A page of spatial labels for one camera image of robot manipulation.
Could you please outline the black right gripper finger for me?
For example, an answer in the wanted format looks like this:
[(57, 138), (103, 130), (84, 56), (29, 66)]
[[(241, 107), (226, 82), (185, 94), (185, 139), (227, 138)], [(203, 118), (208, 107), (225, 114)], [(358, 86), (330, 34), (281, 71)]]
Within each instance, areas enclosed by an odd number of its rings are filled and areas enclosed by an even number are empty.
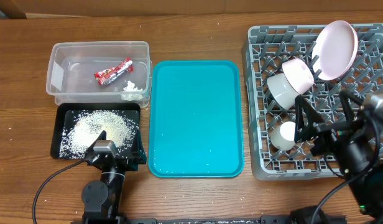
[(352, 110), (351, 104), (349, 103), (352, 101), (353, 103), (357, 104), (358, 106), (362, 105), (362, 98), (352, 94), (348, 90), (341, 90), (339, 92), (339, 99), (341, 102), (341, 106), (343, 109), (343, 113), (345, 115), (345, 119), (347, 123), (352, 123), (354, 121), (354, 112)]
[(302, 95), (295, 98), (295, 134), (294, 142), (305, 142), (318, 136), (316, 126), (325, 122), (323, 117), (304, 99)]

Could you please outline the grey small bowl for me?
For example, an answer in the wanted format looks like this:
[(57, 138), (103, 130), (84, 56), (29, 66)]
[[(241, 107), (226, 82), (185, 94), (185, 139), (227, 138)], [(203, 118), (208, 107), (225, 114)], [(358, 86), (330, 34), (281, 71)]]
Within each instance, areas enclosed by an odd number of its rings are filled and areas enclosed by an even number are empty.
[(267, 85), (274, 100), (283, 109), (289, 110), (295, 104), (299, 93), (293, 89), (283, 73), (269, 77)]

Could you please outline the white rice pile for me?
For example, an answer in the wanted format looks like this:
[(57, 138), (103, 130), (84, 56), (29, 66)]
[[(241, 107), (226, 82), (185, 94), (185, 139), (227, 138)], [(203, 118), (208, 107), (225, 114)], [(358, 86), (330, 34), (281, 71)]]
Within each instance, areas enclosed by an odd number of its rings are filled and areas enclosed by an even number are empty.
[(130, 149), (139, 125), (131, 116), (136, 111), (124, 110), (69, 110), (65, 114), (63, 129), (59, 136), (60, 159), (82, 159), (86, 150), (105, 131), (106, 139), (114, 142), (118, 153)]

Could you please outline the white cup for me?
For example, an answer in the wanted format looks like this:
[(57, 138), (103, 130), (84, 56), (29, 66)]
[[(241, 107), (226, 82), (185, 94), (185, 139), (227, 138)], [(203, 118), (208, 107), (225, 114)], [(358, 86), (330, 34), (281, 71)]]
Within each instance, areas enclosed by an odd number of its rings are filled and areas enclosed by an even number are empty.
[(272, 145), (280, 151), (291, 150), (294, 145), (295, 123), (287, 121), (276, 127), (270, 134)]

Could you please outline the white tissue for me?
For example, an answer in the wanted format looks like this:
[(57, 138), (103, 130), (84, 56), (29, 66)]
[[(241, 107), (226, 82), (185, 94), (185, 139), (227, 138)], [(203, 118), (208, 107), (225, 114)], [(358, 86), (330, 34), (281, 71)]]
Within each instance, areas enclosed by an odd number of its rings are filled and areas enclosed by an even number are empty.
[(130, 80), (127, 81), (127, 86), (123, 88), (121, 99), (124, 101), (138, 101), (142, 100), (143, 96), (140, 93), (140, 91), (144, 91), (143, 89), (139, 89), (136, 87), (136, 84), (131, 82)]

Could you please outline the pink plate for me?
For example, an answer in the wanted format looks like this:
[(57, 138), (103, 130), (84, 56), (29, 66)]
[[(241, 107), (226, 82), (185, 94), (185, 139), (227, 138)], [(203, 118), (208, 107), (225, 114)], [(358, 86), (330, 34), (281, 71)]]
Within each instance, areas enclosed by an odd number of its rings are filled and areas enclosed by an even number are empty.
[(318, 35), (312, 50), (314, 72), (320, 70), (320, 80), (334, 80), (345, 74), (354, 62), (358, 51), (358, 37), (346, 21), (328, 24)]

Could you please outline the red snack wrapper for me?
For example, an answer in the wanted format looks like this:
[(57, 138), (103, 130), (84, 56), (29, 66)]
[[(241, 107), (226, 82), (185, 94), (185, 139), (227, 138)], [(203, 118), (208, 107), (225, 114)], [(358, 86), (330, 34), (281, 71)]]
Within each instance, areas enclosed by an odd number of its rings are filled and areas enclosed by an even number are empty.
[(133, 61), (130, 58), (126, 58), (116, 67), (96, 72), (94, 77), (99, 85), (109, 85), (123, 73), (132, 73), (133, 70)]

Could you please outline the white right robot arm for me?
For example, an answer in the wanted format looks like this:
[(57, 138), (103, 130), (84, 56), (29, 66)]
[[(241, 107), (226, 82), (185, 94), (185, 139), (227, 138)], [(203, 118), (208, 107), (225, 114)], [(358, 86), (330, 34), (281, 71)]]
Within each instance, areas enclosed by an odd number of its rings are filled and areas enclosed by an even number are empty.
[(348, 90), (339, 93), (345, 119), (326, 124), (321, 115), (302, 97), (295, 99), (295, 142), (312, 140), (313, 156), (334, 156), (344, 181), (315, 207), (292, 212), (297, 223), (331, 223), (322, 206), (337, 191), (348, 186), (360, 212), (383, 223), (383, 162), (380, 161), (383, 135), (383, 92), (360, 98)]

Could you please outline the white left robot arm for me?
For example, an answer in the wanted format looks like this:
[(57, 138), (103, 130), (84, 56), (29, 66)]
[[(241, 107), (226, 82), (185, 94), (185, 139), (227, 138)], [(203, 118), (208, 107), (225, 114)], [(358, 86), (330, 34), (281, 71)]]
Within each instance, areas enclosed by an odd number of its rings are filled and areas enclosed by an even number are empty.
[(106, 131), (102, 131), (86, 150), (85, 162), (99, 169), (101, 177), (88, 182), (82, 190), (81, 199), (85, 206), (82, 224), (130, 222), (119, 212), (119, 206), (126, 172), (137, 171), (139, 165), (147, 162), (140, 132), (136, 132), (125, 156), (117, 158), (117, 153), (115, 143), (106, 139)]

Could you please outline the grey dishwasher rack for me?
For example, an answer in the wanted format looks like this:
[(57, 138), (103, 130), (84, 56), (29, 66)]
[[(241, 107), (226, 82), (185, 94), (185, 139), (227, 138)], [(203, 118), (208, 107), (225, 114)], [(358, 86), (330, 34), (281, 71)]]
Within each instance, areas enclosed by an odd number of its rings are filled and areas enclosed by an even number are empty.
[[(267, 79), (281, 71), (284, 62), (299, 58), (312, 67), (312, 54), (321, 25), (253, 26), (242, 48), (244, 81), (249, 105), (251, 167), (259, 180), (306, 180), (332, 177), (338, 171), (332, 156), (314, 157), (311, 141), (289, 151), (276, 149), (271, 132), (295, 120), (295, 110), (281, 108), (267, 88)], [(358, 97), (383, 91), (383, 24), (355, 24), (358, 51), (351, 68), (331, 81), (316, 79), (304, 94), (323, 119), (332, 124), (344, 119), (338, 94), (349, 90)]]

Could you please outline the black plastic tray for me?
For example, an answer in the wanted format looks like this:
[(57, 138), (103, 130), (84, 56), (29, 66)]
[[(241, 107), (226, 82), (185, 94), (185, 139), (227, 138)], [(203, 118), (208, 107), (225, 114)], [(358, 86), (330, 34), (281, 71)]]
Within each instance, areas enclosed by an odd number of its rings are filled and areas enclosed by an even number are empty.
[(57, 109), (55, 126), (53, 130), (50, 155), (54, 159), (81, 159), (82, 154), (76, 155), (69, 149), (61, 149), (63, 138), (76, 125), (81, 114), (90, 114), (94, 111), (119, 112), (123, 118), (129, 118), (139, 125), (141, 107), (137, 103), (63, 103)]

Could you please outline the clear plastic bin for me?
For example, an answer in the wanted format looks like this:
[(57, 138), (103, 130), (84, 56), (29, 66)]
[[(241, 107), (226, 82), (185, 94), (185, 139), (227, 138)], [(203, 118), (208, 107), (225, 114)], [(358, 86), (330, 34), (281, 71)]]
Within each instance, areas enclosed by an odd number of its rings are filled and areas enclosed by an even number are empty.
[[(123, 73), (109, 85), (99, 85), (96, 72), (133, 61), (133, 72)], [(150, 101), (152, 62), (145, 41), (63, 42), (53, 46), (47, 70), (46, 92), (55, 103), (138, 103), (145, 108)], [(136, 84), (142, 100), (121, 99), (127, 81)]]

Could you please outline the teal plastic tray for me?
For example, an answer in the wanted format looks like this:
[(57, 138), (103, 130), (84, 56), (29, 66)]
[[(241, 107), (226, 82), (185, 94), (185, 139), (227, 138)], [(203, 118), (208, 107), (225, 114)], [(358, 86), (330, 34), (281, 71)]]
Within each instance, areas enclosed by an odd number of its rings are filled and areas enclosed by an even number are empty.
[(232, 178), (244, 167), (239, 69), (168, 60), (153, 69), (148, 164), (160, 178)]

